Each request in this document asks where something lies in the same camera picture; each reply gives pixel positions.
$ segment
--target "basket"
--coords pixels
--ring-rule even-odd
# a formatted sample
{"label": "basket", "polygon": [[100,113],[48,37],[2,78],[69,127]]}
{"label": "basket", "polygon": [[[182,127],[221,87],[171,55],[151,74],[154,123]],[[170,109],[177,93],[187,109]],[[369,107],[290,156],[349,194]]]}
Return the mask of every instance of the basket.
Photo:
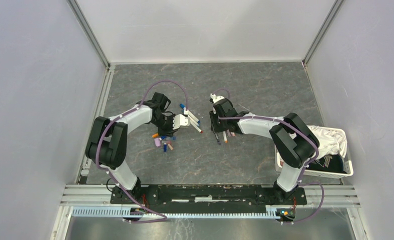
{"label": "basket", "polygon": [[[322,127],[322,128],[342,132],[341,129],[337,129],[337,128],[329,128],[329,127]],[[283,160],[282,160],[281,155],[279,154],[279,152],[275,146],[275,170],[277,172],[280,172],[282,170],[281,161],[283,161]],[[306,169],[304,171],[304,175],[316,176],[316,177],[321,176],[323,178],[330,178],[330,179],[340,179],[343,177],[351,176],[351,175],[353,175],[353,165],[351,164],[351,160],[349,160],[348,157],[345,157],[343,159],[343,169],[344,169],[344,172],[346,172],[346,173],[336,173],[336,172],[327,172],[327,171],[321,172],[321,171]]]}

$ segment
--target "white wall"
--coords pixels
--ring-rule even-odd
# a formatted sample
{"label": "white wall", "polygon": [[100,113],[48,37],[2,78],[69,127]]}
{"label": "white wall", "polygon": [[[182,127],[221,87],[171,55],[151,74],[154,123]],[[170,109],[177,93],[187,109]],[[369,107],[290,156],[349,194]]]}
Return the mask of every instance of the white wall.
{"label": "white wall", "polygon": [[334,0],[78,0],[111,62],[295,61]]}
{"label": "white wall", "polygon": [[104,71],[65,0],[0,0],[0,240],[49,238]]}
{"label": "white wall", "polygon": [[370,236],[394,240],[394,0],[345,1],[308,72],[326,125],[346,130]]}

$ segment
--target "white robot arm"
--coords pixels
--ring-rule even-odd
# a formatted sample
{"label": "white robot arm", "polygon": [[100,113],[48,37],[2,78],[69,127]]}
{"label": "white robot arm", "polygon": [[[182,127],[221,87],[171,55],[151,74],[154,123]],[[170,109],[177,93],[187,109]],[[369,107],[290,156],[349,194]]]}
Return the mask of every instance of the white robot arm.
{"label": "white robot arm", "polygon": [[274,183],[279,199],[287,198],[297,188],[309,160],[323,157],[334,147],[332,144],[324,144],[323,151],[320,152],[319,139],[295,113],[285,117],[257,116],[245,111],[238,113],[232,102],[223,96],[211,94],[210,101],[213,103],[213,111],[210,112],[211,130],[215,134],[230,131],[273,139],[284,159],[281,174]]}
{"label": "white robot arm", "polygon": [[150,101],[145,101],[140,107],[127,115],[116,115],[110,118],[98,117],[94,121],[86,147],[86,156],[95,162],[98,141],[110,121],[118,119],[109,129],[100,149],[99,164],[108,169],[115,179],[127,190],[132,190],[139,180],[126,163],[127,135],[143,124],[152,123],[158,127],[160,136],[171,137],[180,126],[189,126],[188,116],[183,114],[165,115],[170,100],[161,93],[154,93]]}

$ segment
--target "white cloth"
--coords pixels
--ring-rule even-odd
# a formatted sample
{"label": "white cloth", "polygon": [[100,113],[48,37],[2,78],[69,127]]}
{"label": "white cloth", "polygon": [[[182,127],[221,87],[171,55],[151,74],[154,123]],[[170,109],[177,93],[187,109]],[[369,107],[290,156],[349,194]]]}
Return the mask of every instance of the white cloth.
{"label": "white cloth", "polygon": [[345,157],[347,154],[347,138],[343,130],[319,126],[308,127],[319,140],[319,156],[316,159],[321,159],[328,154],[340,154],[342,158]]}

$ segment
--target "black mounting bar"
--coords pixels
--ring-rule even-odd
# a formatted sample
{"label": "black mounting bar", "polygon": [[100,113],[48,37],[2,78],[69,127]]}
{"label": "black mounting bar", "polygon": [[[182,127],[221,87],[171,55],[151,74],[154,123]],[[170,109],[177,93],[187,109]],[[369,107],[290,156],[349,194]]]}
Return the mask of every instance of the black mounting bar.
{"label": "black mounting bar", "polygon": [[[279,201],[273,187],[262,185],[158,185],[141,186],[131,194],[139,202],[143,196],[152,210],[160,213],[265,213],[266,205],[306,205],[304,188],[297,188]],[[113,188],[111,204],[133,204],[118,187]]]}

